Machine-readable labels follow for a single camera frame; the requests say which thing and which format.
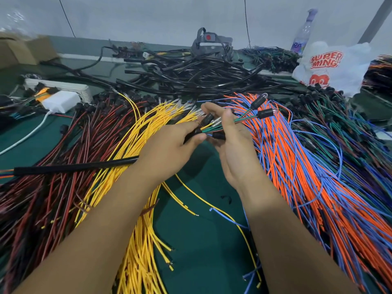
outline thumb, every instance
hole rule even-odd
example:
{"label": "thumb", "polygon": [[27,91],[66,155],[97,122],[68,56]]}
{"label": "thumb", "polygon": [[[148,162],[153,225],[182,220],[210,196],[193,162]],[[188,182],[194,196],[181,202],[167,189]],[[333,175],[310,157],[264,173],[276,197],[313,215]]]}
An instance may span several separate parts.
{"label": "thumb", "polygon": [[193,136],[187,143],[185,143],[182,147],[183,149],[187,152],[187,154],[190,156],[194,150],[197,148],[197,146],[202,143],[205,139],[207,138],[207,135],[205,133],[200,133],[195,136]]}
{"label": "thumb", "polygon": [[236,124],[234,123],[234,115],[230,108],[226,108],[222,114],[222,127],[226,136],[237,132]]}

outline white power adapter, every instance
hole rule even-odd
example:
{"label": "white power adapter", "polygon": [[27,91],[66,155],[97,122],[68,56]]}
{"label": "white power adapter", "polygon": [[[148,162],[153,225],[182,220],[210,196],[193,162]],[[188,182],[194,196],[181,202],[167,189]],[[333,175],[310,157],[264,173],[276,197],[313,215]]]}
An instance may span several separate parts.
{"label": "white power adapter", "polygon": [[76,92],[59,91],[41,103],[45,109],[52,113],[66,113],[80,102],[80,97]]}

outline white cable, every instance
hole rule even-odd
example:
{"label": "white cable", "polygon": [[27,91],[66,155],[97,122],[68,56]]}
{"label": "white cable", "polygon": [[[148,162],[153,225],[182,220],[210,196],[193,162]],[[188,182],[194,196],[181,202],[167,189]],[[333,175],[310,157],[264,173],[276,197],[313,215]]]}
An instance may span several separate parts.
{"label": "white cable", "polygon": [[14,143],[13,145],[11,145],[10,147],[8,147],[8,148],[6,148],[5,150],[1,151],[1,152],[0,152],[0,156],[1,156],[2,154],[4,154],[4,153],[8,152],[10,149],[16,147],[18,144],[22,143],[22,142],[25,141],[27,138],[29,138],[32,134],[34,134],[39,128],[41,128],[41,126],[45,123],[45,121],[46,121],[48,115],[50,115],[51,113],[52,113],[51,111],[48,111],[48,112],[45,114],[45,116],[43,117],[42,122],[41,122],[33,131],[31,131],[30,133],[28,133],[28,134],[27,134],[25,137],[23,137],[21,140],[15,142],[15,143]]}

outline right hand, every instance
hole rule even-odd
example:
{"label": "right hand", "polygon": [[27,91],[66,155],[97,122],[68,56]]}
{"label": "right hand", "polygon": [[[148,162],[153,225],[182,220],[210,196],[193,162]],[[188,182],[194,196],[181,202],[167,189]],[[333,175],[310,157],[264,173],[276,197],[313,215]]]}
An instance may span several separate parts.
{"label": "right hand", "polygon": [[207,136],[219,153],[223,173],[233,188],[241,195],[249,184],[256,183],[263,173],[257,158],[250,132],[242,123],[234,123],[235,116],[229,108],[214,103],[204,103],[202,110],[222,118],[226,141]]}

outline black tube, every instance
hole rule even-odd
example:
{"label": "black tube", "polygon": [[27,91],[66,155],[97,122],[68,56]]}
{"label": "black tube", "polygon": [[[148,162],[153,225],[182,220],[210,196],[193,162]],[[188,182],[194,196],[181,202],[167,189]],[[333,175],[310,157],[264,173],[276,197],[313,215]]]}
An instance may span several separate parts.
{"label": "black tube", "polygon": [[53,166],[15,167],[13,175],[23,176],[23,175],[39,175],[39,174],[49,174],[49,173],[72,173],[76,171],[112,168],[112,167],[133,164],[138,160],[138,158],[139,156],[134,156],[130,158],[110,160],[104,162],[91,162],[91,163],[53,165]]}

